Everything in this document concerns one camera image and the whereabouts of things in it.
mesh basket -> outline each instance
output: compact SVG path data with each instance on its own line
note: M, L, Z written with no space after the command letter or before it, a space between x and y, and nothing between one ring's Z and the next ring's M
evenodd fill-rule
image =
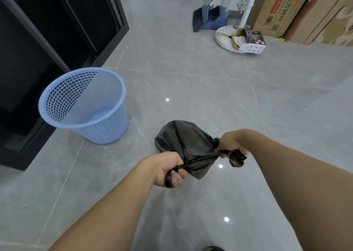
M119 139L127 129L125 83L98 67L71 71L54 80L39 99L39 113L50 125L71 129L92 142Z

gray tile floor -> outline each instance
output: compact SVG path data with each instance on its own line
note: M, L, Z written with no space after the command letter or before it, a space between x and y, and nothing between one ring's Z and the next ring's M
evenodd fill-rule
M130 126L109 145L57 129L25 172L0 167L0 250L46 250L143 157L168 121L216 137L252 128L353 172L353 48L271 41L228 53L193 33L207 0L122 0L130 31L105 63L125 80ZM218 160L202 179L152 189L133 250L299 250L252 157Z

black furniture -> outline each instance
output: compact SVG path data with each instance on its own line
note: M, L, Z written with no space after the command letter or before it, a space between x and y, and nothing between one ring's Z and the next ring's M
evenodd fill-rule
M55 130L42 91L102 66L129 27L120 0L0 0L0 24L0 164L25 170Z

basket rim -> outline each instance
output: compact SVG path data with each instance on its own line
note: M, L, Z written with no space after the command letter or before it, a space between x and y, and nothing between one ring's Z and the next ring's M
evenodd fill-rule
M113 76L115 76L121 83L121 87L122 87L122 91L121 91L121 97L118 101L118 103L116 104L116 106L114 106L112 108L112 110L110 110L108 113L106 113L105 115L101 116L100 118L94 120L94 121L90 121L87 123L82 123L82 124L78 124L78 125L66 125L66 124L61 124L58 121L52 119L47 111L46 111L46 102L48 99L48 96L50 94L50 92L62 81L64 81L65 79L68 79L69 77L79 74L79 73L86 73L88 70L91 71L103 71L106 73L109 73ZM53 82L51 82L46 88L45 90L42 92L41 97L39 98L39 103L38 103L38 109L39 109L39 113L41 115L41 117L44 119L45 122L47 122L48 124L52 125L53 127L56 128L62 128L62 129L79 129L79 128L86 128L86 127L90 127L92 125L95 125L101 121L103 121L104 119L108 118L110 115L112 115L112 113L114 113L123 103L124 99L126 96L126 86L125 86L125 82L124 80L121 78L121 76L119 76L116 72L106 69L106 68L101 68L101 67L84 67L84 68L80 68L80 69L76 69L73 71L70 71L60 77L58 77L57 79L55 79Z

black garbage bag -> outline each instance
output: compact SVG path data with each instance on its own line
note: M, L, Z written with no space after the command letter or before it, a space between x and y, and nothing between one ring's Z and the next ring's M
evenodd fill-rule
M174 120L166 124L155 138L155 145L158 151L177 152L184 164L176 166L178 169L185 169L197 179L203 178L216 159L222 154L228 154L229 151L216 152L219 138L212 138L196 124ZM231 153L229 163L232 167L242 167L247 157L239 150ZM165 177L165 186L172 188L171 170Z

